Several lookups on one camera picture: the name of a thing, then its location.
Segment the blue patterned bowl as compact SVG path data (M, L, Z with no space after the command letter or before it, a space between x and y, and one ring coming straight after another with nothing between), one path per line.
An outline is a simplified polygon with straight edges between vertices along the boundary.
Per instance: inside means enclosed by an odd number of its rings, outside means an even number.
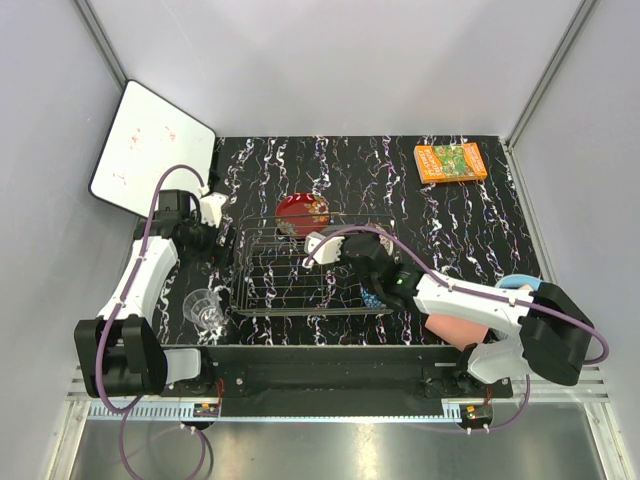
M370 309L380 309L385 306L382 300L375 294L369 292L364 286L360 287L360 294L364 305Z

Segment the wire dish rack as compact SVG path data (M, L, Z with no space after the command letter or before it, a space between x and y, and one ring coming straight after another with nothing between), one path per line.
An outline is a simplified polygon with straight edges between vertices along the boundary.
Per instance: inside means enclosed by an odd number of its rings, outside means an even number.
M366 300L365 287L344 263L306 267L305 241L285 218L245 217L236 227L231 306L247 317L383 315L391 310Z

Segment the red floral plate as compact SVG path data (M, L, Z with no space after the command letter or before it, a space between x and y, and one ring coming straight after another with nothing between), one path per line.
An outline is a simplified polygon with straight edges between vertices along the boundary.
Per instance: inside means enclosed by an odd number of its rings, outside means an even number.
M328 201L313 193L294 193L276 209L276 227L283 235L304 239L323 230L331 220Z

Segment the beige patterned bowl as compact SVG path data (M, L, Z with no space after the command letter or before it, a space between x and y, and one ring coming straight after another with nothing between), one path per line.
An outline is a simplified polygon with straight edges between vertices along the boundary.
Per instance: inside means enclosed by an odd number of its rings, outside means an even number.
M386 233L386 230L384 229L384 227L379 224L373 224L373 227L379 232ZM386 253L389 256L392 256L394 251L394 242L384 235L379 235L379 242L384 247Z

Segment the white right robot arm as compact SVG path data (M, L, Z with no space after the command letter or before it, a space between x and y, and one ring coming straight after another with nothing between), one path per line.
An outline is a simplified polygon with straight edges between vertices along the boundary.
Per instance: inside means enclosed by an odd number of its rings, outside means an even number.
M341 247L367 292L394 311L443 316L459 333L473 323L498 336L495 343L470 340L454 384L476 396L511 375L534 373L563 386L577 384L594 328L588 316L559 286L536 279L529 290L515 282L495 287L425 272L396 262L374 233L350 234Z

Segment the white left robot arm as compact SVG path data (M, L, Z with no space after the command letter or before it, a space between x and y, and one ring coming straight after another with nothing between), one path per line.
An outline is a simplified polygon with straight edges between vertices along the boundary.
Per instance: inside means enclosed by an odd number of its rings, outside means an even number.
M74 330L91 397L158 395L176 382L196 396L214 388L216 372L204 364L204 354L163 348L152 317L181 251L206 261L225 258L217 236L228 201L218 192L197 197L183 190L162 190L154 197L154 211L136 227L129 263L108 303Z

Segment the clear drinking glass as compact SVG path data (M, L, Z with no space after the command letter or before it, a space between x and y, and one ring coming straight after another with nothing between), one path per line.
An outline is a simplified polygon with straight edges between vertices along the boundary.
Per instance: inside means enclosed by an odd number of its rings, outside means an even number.
M209 289L189 293L183 302L184 318L204 330L216 330L225 323L220 295Z

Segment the pink plastic cup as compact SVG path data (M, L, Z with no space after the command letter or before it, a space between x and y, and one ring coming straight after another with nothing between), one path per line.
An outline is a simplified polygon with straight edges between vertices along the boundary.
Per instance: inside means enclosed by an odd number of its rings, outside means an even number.
M471 344L482 344L489 332L486 326L442 314L430 314L425 327L459 351Z

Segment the light blue headphones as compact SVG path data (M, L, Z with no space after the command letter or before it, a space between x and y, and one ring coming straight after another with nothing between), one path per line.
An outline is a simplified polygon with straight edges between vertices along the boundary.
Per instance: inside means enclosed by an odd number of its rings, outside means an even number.
M525 275L511 274L501 278L495 285L496 288L510 290L529 290L536 291L542 283L540 278Z

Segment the orange green book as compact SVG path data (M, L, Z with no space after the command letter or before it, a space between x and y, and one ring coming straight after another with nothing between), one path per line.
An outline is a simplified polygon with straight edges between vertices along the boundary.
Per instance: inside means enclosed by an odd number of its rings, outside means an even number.
M488 176L476 143L418 145L414 159L422 184L482 181Z

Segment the white board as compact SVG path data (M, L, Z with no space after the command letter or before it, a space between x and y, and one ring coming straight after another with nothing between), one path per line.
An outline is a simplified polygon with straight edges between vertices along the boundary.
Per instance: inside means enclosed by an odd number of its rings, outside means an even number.
M98 200L146 217L160 177L165 189L196 193L209 180L214 131L141 83L130 80L89 181Z

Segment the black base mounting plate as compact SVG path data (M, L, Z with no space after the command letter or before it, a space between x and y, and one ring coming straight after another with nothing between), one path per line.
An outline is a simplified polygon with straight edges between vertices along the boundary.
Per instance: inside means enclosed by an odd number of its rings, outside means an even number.
M508 379L484 386L464 377L459 352L448 346L208 346L199 351L202 375L166 388L164 396L211 399L216 381L223 386L222 402L408 405L513 396Z

